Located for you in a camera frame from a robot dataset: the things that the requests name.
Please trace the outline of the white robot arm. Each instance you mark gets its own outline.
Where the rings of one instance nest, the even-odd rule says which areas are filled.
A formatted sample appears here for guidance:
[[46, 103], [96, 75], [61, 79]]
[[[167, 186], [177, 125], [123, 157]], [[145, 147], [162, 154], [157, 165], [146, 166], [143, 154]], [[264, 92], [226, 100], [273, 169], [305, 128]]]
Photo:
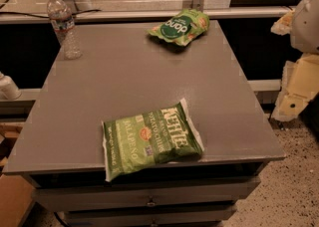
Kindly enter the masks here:
[[289, 34], [291, 46], [302, 53], [296, 62], [286, 62], [272, 113], [276, 120], [291, 121], [319, 93], [319, 0], [301, 0], [273, 24], [271, 32]]

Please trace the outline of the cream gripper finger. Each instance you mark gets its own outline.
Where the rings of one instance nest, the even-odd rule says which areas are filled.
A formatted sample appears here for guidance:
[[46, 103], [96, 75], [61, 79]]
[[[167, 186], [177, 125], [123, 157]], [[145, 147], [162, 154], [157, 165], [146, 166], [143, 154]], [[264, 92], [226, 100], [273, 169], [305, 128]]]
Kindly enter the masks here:
[[294, 11], [289, 11], [278, 19], [271, 27], [270, 31], [276, 35], [286, 35], [291, 32]]
[[297, 118], [319, 93], [319, 56], [303, 54], [283, 68], [281, 91], [271, 117], [279, 121]]

